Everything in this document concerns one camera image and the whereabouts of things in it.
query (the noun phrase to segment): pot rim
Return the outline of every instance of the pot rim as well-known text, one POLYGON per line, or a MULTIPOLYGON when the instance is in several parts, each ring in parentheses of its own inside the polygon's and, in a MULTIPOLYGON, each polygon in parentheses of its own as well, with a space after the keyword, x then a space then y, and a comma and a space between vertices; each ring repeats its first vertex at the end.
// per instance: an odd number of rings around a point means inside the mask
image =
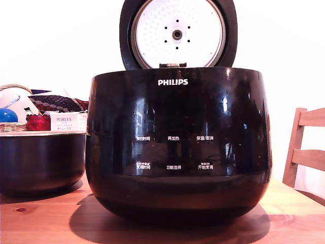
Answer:
POLYGON ((32 136, 61 136, 61 135, 86 135, 83 131, 51 132, 51 131, 21 131, 1 132, 1 137, 32 137, 32 136))
POLYGON ((96 76, 93 77, 93 79, 96 79, 97 77, 99 76, 104 76, 104 75, 108 75, 108 74, 119 74, 119 73, 145 73, 145 72, 152 72, 152 71, 172 71, 172 70, 202 70, 202 69, 218 69, 218 70, 225 70, 225 71, 244 71, 244 72, 257 72, 259 73, 260 75, 262 75, 262 73, 258 70, 253 70, 253 69, 245 69, 245 68, 233 68, 233 67, 221 67, 221 66, 218 66, 218 67, 197 67, 197 68, 157 68, 157 69, 139 69, 139 70, 121 70, 121 71, 114 71, 114 72, 107 72, 107 73, 101 73, 101 74, 98 74, 96 76))

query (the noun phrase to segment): chair backrest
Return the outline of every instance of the chair backrest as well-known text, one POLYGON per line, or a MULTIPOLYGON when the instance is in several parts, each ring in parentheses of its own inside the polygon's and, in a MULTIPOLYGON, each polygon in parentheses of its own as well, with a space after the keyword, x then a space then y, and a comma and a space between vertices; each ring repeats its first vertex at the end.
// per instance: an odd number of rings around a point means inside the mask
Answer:
POLYGON ((305 108, 296 109, 283 175, 283 183, 290 187, 295 187, 299 164, 325 171, 325 151, 301 150, 305 126, 325 127, 325 108, 308 112, 305 108))

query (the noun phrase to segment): wicker basket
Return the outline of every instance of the wicker basket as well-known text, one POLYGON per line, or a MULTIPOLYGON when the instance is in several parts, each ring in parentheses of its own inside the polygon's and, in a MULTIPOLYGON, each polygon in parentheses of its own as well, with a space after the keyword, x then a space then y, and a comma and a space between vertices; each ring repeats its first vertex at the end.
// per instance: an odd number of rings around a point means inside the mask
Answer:
MULTIPOLYGON (((2 85, 0 87, 0 92, 4 89, 9 89, 9 88, 21 88, 28 91, 30 94, 33 94, 28 87, 19 84, 2 85)), ((0 123, 0 132, 27 131, 26 125, 27 123, 0 123)))
POLYGON ((1 132, 26 131, 27 123, 0 123, 1 132))

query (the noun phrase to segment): philips logo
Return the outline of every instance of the philips logo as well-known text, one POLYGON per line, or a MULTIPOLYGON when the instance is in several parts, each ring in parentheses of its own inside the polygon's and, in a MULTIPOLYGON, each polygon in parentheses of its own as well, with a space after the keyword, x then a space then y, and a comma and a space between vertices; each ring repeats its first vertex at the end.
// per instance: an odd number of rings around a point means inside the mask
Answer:
POLYGON ((158 80, 158 85, 188 85, 188 79, 158 80))

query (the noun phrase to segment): glossy surface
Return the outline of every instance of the glossy surface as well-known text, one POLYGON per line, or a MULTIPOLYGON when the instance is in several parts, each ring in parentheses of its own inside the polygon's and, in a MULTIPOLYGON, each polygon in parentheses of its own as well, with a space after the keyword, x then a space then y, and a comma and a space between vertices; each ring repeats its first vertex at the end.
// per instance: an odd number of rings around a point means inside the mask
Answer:
POLYGON ((118 215, 234 218, 258 203, 271 167, 257 71, 134 70, 93 80, 87 177, 118 215))
POLYGON ((47 194, 73 185, 84 173, 85 134, 1 136, 0 144, 2 194, 47 194))

